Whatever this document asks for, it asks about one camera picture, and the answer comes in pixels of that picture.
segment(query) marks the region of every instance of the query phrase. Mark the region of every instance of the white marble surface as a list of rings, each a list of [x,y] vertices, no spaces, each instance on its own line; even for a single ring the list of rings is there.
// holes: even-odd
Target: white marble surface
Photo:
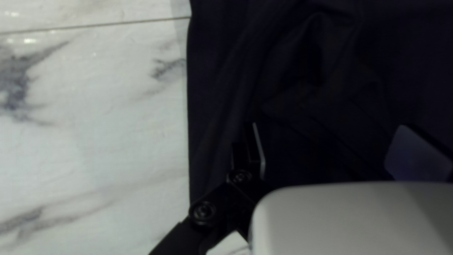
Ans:
[[[250,255],[248,243],[242,236],[234,231],[222,242],[218,243],[215,247],[207,251],[206,255]]]
[[[0,33],[185,16],[188,0],[4,0]]]
[[[187,214],[188,20],[0,38],[0,254],[147,254]]]

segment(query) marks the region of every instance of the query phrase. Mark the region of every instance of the dark fabric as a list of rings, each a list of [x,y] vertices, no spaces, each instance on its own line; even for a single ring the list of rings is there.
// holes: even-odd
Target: dark fabric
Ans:
[[[451,0],[191,0],[190,198],[225,181],[244,121],[273,187],[391,180],[402,123],[453,148]]]

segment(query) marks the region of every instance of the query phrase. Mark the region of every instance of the round screw head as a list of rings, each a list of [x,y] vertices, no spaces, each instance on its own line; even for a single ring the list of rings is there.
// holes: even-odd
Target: round screw head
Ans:
[[[244,170],[238,170],[234,172],[231,180],[234,183],[245,183],[248,182],[252,178],[251,174]]]
[[[207,220],[211,218],[215,213],[215,206],[209,202],[203,202],[202,204],[195,207],[193,210],[193,216],[197,220]]]
[[[234,182],[244,182],[244,181],[246,181],[246,179],[247,179],[247,176],[245,174],[238,173],[234,176],[233,181]]]

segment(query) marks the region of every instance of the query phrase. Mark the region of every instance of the gray marble veining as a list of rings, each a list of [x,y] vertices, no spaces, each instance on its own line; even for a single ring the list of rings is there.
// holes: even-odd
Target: gray marble veining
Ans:
[[[63,42],[24,56],[16,56],[10,47],[0,45],[0,114],[16,121],[36,121],[27,115],[36,107],[25,101],[30,82],[27,71],[67,44]]]

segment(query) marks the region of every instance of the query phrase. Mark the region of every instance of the black metal frame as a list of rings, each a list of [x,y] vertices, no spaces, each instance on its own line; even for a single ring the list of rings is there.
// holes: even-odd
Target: black metal frame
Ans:
[[[264,156],[254,123],[245,123],[242,142],[232,145],[232,168],[226,181],[195,201],[149,255],[205,255],[237,230],[248,241],[249,225],[258,201],[272,188],[261,178]]]

